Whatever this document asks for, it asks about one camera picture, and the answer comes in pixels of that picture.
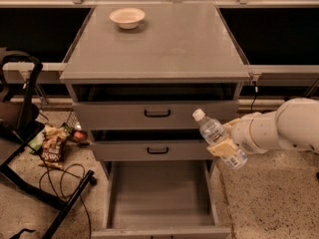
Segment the white bowl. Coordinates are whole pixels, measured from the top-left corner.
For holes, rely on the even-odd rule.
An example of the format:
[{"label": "white bowl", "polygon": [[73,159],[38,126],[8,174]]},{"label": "white bowl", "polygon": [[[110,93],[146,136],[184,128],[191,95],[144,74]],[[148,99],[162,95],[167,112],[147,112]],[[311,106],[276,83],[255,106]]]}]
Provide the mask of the white bowl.
[{"label": "white bowl", "polygon": [[110,14],[110,19],[118,23],[120,28],[134,29],[139,26],[146,13],[138,8],[123,8]]}]

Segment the bottle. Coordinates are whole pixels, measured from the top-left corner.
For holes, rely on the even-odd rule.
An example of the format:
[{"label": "bottle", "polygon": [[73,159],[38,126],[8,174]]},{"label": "bottle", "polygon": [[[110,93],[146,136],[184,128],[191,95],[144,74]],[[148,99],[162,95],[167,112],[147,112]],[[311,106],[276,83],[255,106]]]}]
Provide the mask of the bottle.
[{"label": "bottle", "polygon": [[215,146],[222,142],[227,142],[228,146],[231,146],[231,152],[219,155],[229,167],[237,169],[246,163],[247,155],[235,146],[229,134],[224,130],[222,124],[217,119],[207,117],[201,109],[196,110],[192,116],[199,124],[201,136],[209,145]]}]

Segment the gray cabinet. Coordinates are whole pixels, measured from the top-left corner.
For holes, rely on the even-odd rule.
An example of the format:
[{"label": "gray cabinet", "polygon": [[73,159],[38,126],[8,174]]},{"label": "gray cabinet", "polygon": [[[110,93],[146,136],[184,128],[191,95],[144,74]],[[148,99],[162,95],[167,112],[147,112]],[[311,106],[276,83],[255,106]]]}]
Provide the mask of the gray cabinet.
[{"label": "gray cabinet", "polygon": [[[145,10],[134,30],[108,16]],[[248,74],[212,3],[98,5],[62,76],[109,180],[93,238],[226,238],[192,113],[233,120]]]}]

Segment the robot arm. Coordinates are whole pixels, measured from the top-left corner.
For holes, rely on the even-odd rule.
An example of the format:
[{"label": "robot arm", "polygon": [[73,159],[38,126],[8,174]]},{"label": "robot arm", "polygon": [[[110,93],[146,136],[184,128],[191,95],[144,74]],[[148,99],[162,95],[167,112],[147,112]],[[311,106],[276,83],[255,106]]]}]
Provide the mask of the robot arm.
[{"label": "robot arm", "polygon": [[246,153],[270,149],[319,153],[319,102],[293,99],[276,112],[246,115],[231,124],[232,141]]}]

